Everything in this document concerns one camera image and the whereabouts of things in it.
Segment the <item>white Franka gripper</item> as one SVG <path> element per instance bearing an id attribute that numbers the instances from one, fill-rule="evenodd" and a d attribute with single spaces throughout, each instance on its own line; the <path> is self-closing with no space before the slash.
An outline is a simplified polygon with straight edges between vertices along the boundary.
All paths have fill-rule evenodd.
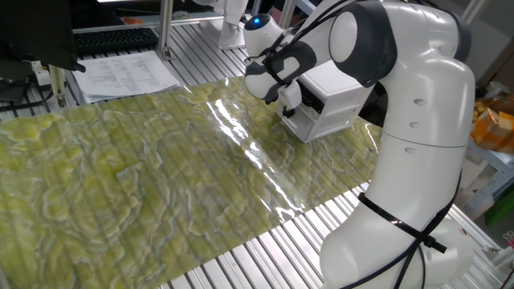
<path id="1" fill-rule="evenodd" d="M 287 87 L 278 90 L 278 101 L 286 108 L 286 118 L 289 119 L 295 115 L 294 108 L 302 103 L 300 85 L 296 80 L 293 80 Z"/>

